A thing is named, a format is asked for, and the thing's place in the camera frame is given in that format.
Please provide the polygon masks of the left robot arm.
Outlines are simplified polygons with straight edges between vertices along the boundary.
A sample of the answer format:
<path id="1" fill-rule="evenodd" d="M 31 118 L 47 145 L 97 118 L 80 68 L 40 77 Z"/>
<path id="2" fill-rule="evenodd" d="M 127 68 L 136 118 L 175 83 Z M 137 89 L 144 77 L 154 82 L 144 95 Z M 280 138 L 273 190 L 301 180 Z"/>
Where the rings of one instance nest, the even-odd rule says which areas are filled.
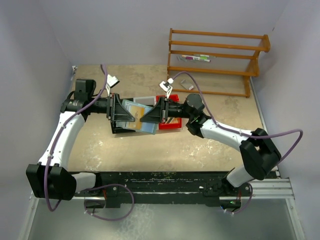
<path id="1" fill-rule="evenodd" d="M 105 114 L 111 123 L 134 122 L 123 106 L 120 96 L 95 96 L 96 81 L 77 79 L 75 90 L 62 103 L 57 128 L 46 151 L 36 164 L 29 164 L 26 176 L 37 198 L 69 201 L 83 190 L 92 189 L 97 174 L 68 172 L 70 154 L 78 133 L 91 113 Z"/>

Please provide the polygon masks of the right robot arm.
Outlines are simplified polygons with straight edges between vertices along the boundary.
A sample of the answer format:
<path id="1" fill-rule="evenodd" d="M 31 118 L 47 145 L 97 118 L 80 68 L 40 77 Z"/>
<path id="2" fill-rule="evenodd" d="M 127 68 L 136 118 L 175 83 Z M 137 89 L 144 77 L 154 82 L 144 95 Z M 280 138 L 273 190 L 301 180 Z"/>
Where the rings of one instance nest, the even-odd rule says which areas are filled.
<path id="1" fill-rule="evenodd" d="M 264 129 L 242 130 L 214 122 L 204 113 L 205 105 L 199 94 L 189 94 L 184 103 L 160 97 L 156 105 L 145 113 L 142 123 L 163 123 L 168 118 L 185 118 L 187 130 L 194 136 L 218 141 L 240 152 L 242 165 L 225 177 L 234 188 L 251 180 L 263 180 L 280 162 L 281 154 Z"/>

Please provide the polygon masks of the gold card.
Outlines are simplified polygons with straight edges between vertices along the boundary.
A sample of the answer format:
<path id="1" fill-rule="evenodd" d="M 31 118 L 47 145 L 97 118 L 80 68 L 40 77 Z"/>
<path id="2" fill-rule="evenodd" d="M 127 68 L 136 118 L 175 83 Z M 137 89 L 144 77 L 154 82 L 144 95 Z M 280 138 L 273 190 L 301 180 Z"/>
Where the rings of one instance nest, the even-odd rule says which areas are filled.
<path id="1" fill-rule="evenodd" d="M 140 118 L 148 113 L 152 108 L 150 106 L 129 105 L 128 111 L 134 117 L 134 122 L 127 122 L 125 127 L 136 132 L 153 134 L 156 125 L 154 123 L 140 122 Z"/>

